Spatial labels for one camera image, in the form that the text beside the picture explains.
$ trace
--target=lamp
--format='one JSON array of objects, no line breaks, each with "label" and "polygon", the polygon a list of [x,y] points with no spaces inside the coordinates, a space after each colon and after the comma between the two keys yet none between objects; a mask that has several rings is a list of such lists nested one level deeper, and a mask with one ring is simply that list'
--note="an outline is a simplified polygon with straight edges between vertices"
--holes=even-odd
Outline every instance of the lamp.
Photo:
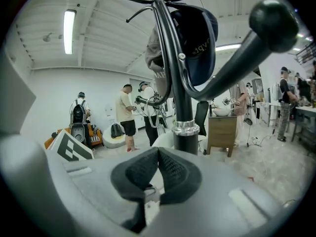
[{"label": "lamp", "polygon": [[73,31],[76,11],[66,10],[64,15],[64,46],[65,53],[73,53]]}]

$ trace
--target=wooden side table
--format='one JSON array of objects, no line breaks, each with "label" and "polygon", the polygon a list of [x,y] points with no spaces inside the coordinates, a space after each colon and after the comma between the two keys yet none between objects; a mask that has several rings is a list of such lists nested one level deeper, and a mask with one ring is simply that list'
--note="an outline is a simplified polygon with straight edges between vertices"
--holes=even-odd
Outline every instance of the wooden side table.
[{"label": "wooden side table", "polygon": [[211,152],[211,147],[228,148],[228,157],[232,156],[235,136],[236,136],[236,116],[208,117],[208,140],[207,154]]}]

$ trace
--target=black backpack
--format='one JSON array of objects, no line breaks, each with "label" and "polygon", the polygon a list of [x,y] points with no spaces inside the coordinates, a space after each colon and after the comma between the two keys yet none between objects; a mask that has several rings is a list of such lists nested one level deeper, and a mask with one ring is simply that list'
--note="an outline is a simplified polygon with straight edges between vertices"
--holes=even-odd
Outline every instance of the black backpack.
[{"label": "black backpack", "polygon": [[116,137],[122,136],[124,133],[119,124],[113,124],[111,126],[111,137],[114,139]]},{"label": "black backpack", "polygon": [[85,103],[85,100],[80,104],[78,104],[78,100],[76,99],[76,106],[74,107],[73,116],[74,121],[73,123],[77,122],[83,122],[83,115],[85,114],[85,110],[83,108],[83,104]]}]

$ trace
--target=concrete floor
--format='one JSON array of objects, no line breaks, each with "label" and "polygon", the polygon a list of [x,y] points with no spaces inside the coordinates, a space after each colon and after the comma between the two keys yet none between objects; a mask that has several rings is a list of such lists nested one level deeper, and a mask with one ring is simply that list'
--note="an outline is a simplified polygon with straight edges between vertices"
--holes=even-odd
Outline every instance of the concrete floor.
[{"label": "concrete floor", "polygon": [[[315,155],[308,154],[297,139],[290,142],[291,134],[286,134],[288,141],[284,143],[277,140],[276,133],[271,136],[271,127],[260,124],[251,126],[249,144],[252,144],[252,137],[257,137],[258,143],[264,138],[261,147],[251,145],[248,148],[246,145],[248,133],[249,126],[244,123],[240,145],[234,148],[231,158],[228,158],[227,153],[219,148],[212,148],[209,156],[204,156],[201,152],[199,156],[224,162],[241,175],[253,177],[256,184],[270,192],[280,203],[299,199],[304,194],[310,177],[316,169]],[[137,148],[149,146],[145,129],[139,130],[134,140]],[[204,148],[206,148],[207,141],[205,140],[204,143]],[[126,146],[117,149],[98,146],[95,157],[105,158],[116,154],[127,154]]]}]

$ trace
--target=camouflage pants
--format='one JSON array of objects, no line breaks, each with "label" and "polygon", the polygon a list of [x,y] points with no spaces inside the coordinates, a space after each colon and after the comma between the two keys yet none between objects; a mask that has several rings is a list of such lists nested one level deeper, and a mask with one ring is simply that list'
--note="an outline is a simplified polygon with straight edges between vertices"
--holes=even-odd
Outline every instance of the camouflage pants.
[{"label": "camouflage pants", "polygon": [[280,105],[281,105],[281,117],[280,117],[280,122],[278,125],[277,138],[281,140],[284,137],[288,117],[290,115],[290,105],[284,102],[281,102]]}]

